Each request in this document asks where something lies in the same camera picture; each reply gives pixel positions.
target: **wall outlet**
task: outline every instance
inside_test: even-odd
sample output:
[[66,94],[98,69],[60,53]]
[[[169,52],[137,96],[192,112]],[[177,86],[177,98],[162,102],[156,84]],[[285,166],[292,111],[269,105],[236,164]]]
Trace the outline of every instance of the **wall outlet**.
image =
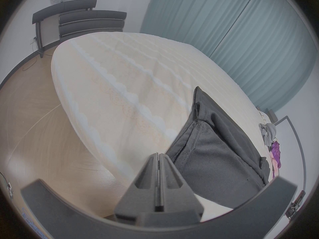
[[36,42],[36,37],[30,39],[29,44],[33,44],[33,42]]

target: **bed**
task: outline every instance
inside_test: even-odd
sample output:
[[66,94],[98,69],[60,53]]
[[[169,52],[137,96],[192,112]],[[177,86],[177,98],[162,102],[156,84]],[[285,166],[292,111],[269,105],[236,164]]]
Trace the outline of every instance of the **bed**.
[[[271,167],[258,110],[191,45],[147,34],[92,33],[60,44],[51,70],[79,138],[126,187],[150,154],[170,147],[188,119],[197,86],[241,127]],[[205,206],[202,221],[231,210],[197,197]]]

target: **black cloth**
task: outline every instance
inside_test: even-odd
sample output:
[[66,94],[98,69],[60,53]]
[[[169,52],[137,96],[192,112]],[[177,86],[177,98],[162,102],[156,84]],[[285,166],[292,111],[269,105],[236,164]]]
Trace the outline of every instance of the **black cloth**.
[[243,204],[268,184],[266,158],[199,87],[189,119],[166,154],[194,193],[229,208]]

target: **curtain pleat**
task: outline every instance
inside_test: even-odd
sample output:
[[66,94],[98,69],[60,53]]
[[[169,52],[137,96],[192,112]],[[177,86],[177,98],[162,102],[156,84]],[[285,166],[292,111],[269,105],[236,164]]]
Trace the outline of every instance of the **curtain pleat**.
[[249,0],[151,0],[141,33],[193,45],[208,57]]
[[261,110],[277,111],[304,85],[317,57],[287,0],[251,0],[210,58]]
[[301,89],[318,52],[286,0],[151,0],[141,33],[193,45],[261,110]]

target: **purple cloth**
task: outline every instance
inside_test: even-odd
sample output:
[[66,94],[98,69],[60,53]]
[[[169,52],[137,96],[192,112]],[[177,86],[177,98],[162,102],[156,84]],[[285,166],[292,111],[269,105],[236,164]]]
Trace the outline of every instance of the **purple cloth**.
[[279,143],[277,141],[274,141],[270,150],[272,152],[272,155],[274,156],[274,159],[276,160],[278,164],[278,169],[279,169],[281,167]]

